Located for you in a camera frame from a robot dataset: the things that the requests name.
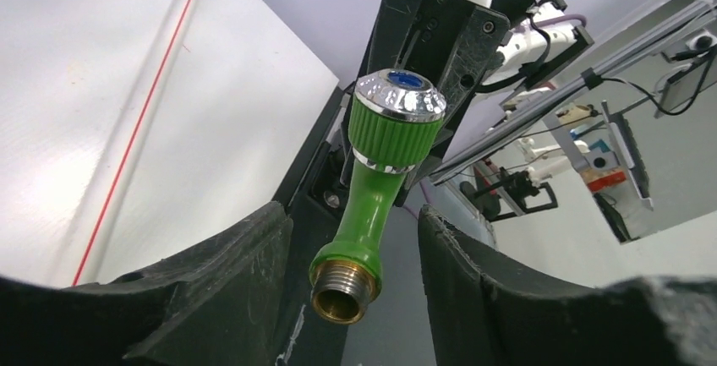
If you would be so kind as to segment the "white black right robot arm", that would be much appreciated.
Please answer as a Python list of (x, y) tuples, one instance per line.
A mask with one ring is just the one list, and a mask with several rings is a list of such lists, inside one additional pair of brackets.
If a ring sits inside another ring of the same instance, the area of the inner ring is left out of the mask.
[(348, 203), (401, 203), (468, 163), (450, 145), (472, 101), (546, 83), (593, 45), (564, 0), (381, 0), (347, 115)]

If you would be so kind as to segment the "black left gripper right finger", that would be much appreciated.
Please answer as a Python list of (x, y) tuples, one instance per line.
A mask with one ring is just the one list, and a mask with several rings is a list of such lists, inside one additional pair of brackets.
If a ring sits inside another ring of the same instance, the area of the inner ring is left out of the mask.
[(439, 365), (713, 365), (716, 281), (591, 288), (494, 250), (426, 205), (419, 252)]

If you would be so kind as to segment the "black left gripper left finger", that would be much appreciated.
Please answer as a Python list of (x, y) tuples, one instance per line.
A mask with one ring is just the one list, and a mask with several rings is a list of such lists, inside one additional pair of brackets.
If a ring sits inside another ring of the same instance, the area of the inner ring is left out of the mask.
[(4, 365), (267, 365), (292, 220), (270, 202), (107, 284), (1, 280)]

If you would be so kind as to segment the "green water faucet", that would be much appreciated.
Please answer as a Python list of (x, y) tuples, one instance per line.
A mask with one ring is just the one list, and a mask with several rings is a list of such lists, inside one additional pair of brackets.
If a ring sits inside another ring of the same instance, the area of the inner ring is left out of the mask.
[(311, 304), (338, 325), (360, 321), (380, 295), (380, 241), (406, 176), (425, 160), (446, 115), (445, 97), (425, 77), (386, 68), (357, 80), (348, 120), (355, 159), (335, 237), (309, 267)]

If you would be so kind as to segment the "white PVC pipe frame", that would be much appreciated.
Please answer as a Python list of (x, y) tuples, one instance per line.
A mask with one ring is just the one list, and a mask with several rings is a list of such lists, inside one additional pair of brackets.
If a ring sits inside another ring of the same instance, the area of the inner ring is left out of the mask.
[(44, 282), (95, 282), (156, 110), (200, 0), (172, 0)]

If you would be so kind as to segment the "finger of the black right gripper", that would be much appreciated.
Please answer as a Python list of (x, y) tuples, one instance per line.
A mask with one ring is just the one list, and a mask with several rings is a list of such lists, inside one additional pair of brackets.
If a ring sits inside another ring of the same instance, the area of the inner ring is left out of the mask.
[(510, 29), (501, 13), (478, 5), (435, 6), (422, 13), (422, 29), (407, 69), (429, 79), (446, 98), (446, 115), (428, 157), (410, 172), (394, 205), (404, 205), (409, 189), (441, 164), (475, 88)]
[(438, 85), (441, 68), (429, 51), (436, 44), (439, 0), (380, 0), (356, 76), (384, 68), (411, 70)]

